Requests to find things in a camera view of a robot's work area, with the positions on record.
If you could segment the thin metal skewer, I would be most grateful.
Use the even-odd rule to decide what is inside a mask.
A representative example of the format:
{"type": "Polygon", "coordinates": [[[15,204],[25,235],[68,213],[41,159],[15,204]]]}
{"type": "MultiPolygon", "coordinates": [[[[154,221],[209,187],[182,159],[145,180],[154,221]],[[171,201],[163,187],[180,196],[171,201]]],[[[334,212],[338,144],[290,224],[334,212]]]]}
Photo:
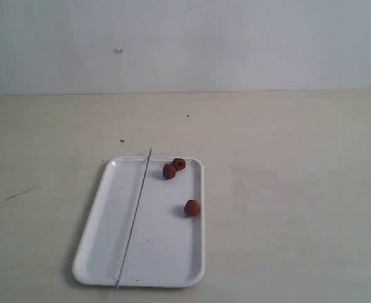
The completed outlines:
{"type": "Polygon", "coordinates": [[[131,238],[132,238],[132,234],[133,234],[133,230],[134,230],[134,225],[135,225],[136,217],[137,217],[137,214],[138,214],[139,204],[140,204],[140,200],[141,200],[141,197],[142,197],[144,183],[145,183],[145,179],[146,179],[146,175],[147,175],[147,171],[148,171],[148,167],[149,167],[149,163],[150,163],[151,153],[152,153],[152,147],[150,147],[149,152],[148,152],[148,156],[146,158],[146,165],[145,165],[145,168],[144,168],[144,174],[143,174],[143,178],[142,178],[142,181],[141,181],[141,187],[139,189],[139,194],[138,194],[138,198],[137,198],[137,201],[136,201],[136,207],[135,207],[135,210],[134,210],[134,214],[132,216],[131,227],[130,227],[130,230],[129,230],[129,235],[128,235],[126,247],[125,247],[125,250],[124,250],[124,255],[123,255],[123,258],[122,258],[121,267],[120,267],[119,274],[118,274],[118,277],[117,277],[117,281],[116,281],[116,284],[115,284],[115,292],[114,292],[115,297],[118,297],[120,282],[121,282],[121,278],[122,278],[122,273],[124,271],[129,246],[130,246],[130,243],[131,243],[131,238]]]}

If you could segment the white plastic tray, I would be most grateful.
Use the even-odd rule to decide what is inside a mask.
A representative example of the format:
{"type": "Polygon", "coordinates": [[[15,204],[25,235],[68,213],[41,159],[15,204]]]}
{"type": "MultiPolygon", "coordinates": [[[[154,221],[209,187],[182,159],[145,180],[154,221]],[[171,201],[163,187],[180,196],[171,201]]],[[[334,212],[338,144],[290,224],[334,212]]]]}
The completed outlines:
{"type": "MultiPolygon", "coordinates": [[[[117,157],[105,166],[73,261],[85,285],[115,286],[147,156],[117,157]]],[[[184,213],[189,199],[204,204],[204,167],[186,167],[165,179],[171,157],[151,157],[120,287],[184,288],[205,270],[204,213],[184,213]]]]}

